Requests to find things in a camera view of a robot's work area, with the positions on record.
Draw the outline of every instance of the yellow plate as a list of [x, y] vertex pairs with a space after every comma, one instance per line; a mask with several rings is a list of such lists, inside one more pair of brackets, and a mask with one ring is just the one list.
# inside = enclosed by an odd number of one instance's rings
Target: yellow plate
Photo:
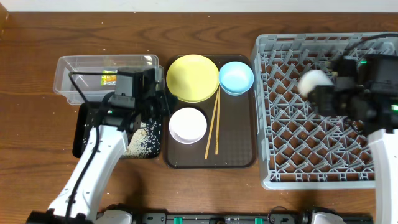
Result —
[[216, 92], [218, 68], [204, 56], [186, 55], [170, 66], [166, 82], [170, 92], [179, 100], [198, 103]]

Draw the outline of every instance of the transparent bin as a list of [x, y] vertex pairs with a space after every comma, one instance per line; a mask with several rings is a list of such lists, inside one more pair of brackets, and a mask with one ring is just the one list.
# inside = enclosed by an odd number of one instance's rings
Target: transparent bin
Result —
[[[127, 67], [154, 67], [158, 74], [159, 59], [156, 55], [64, 56], [58, 60], [53, 90], [66, 97], [71, 105], [80, 105], [83, 99], [73, 87], [68, 77], [69, 72], [102, 72]], [[114, 85], [101, 85], [99, 75], [75, 75], [74, 79], [88, 101], [99, 102], [105, 94], [115, 89]]]
[[[332, 77], [327, 62], [348, 46], [380, 33], [265, 34], [251, 54], [255, 74], [257, 146], [261, 184], [269, 190], [370, 189], [374, 166], [366, 138], [322, 117], [301, 98], [297, 84], [309, 70]], [[370, 40], [349, 56], [397, 55], [398, 38]]]

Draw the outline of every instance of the clear plastic container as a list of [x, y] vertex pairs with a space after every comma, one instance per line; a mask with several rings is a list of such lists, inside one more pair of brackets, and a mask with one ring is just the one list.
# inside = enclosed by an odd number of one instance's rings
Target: clear plastic container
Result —
[[[58, 60], [54, 93], [65, 96], [71, 105], [80, 105], [83, 99], [69, 80], [69, 72], [102, 72], [126, 67], [154, 67], [158, 73], [159, 59], [156, 55], [64, 56]], [[101, 85], [100, 75], [75, 75], [74, 79], [88, 101], [99, 102], [115, 89], [114, 85]]]

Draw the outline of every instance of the white bowl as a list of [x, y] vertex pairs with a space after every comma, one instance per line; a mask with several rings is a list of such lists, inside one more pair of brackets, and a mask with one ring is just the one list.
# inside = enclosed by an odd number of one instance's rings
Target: white bowl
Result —
[[182, 108], [170, 118], [170, 134], [182, 144], [192, 144], [199, 141], [205, 135], [206, 130], [206, 118], [195, 108]]

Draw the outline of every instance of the dish rack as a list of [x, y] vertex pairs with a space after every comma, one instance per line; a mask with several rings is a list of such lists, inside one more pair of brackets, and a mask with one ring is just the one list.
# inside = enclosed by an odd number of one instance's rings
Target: dish rack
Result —
[[[252, 51], [261, 184], [269, 190], [374, 188], [374, 166], [366, 138], [343, 123], [322, 117], [299, 94], [309, 70], [331, 77], [328, 61], [347, 46], [380, 33], [267, 34]], [[396, 55], [398, 38], [370, 40], [349, 56]]]

